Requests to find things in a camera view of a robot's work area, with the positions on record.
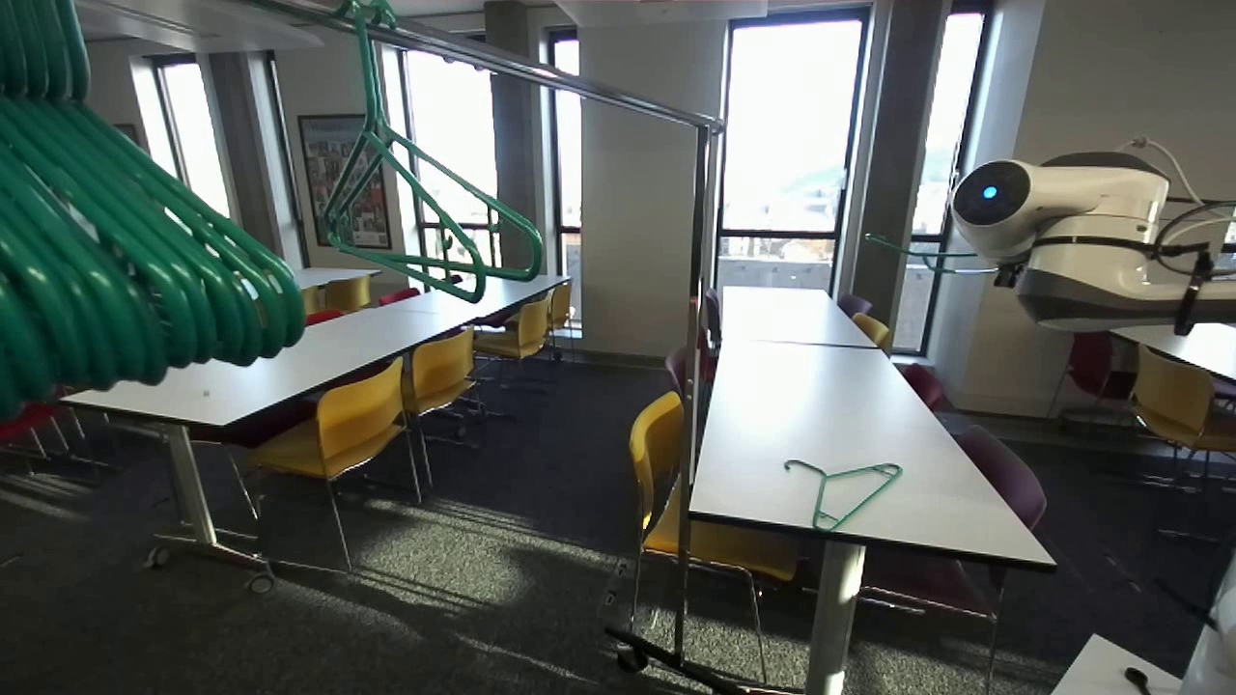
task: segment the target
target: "dark carpet floor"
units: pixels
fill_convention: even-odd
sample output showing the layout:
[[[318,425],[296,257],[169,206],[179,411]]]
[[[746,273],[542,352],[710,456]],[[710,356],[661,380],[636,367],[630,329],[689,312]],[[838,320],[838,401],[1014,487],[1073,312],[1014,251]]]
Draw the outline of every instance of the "dark carpet floor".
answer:
[[[656,663],[625,675],[604,635],[625,618],[661,645],[672,635],[672,568],[647,563],[630,613],[625,425],[661,390],[653,367],[492,367],[466,444],[434,444],[420,508],[403,451],[343,487],[356,581],[268,581],[193,553],[150,568],[150,535],[179,518],[161,447],[85,412],[72,447],[110,461],[103,475],[65,461],[29,473],[4,451],[0,692],[698,692]],[[1234,502],[1133,487],[1164,451],[1128,429],[972,423],[1041,473],[1059,556],[1055,574],[1007,585],[994,692],[1050,692],[1088,635],[1181,674],[1198,621],[1158,585],[1205,601],[1227,549],[1154,529],[1234,529]],[[200,466],[219,527],[257,535],[268,556],[342,568],[318,487],[263,481],[251,520],[229,456],[200,447]],[[809,635],[809,591],[770,591],[759,649],[746,585],[690,581],[690,661],[759,675],[764,653],[772,685],[799,685]],[[983,692],[987,636],[971,618],[869,607],[849,692]]]

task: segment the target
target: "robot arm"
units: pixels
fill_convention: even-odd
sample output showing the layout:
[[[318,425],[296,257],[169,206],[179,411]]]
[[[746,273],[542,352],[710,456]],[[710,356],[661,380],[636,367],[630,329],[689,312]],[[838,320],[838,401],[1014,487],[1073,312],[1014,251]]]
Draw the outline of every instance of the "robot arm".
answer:
[[[1236,282],[1213,282],[1226,226],[1164,239],[1169,181],[1141,157],[988,163],[952,197],[961,242],[996,263],[1044,329],[1236,320]]]

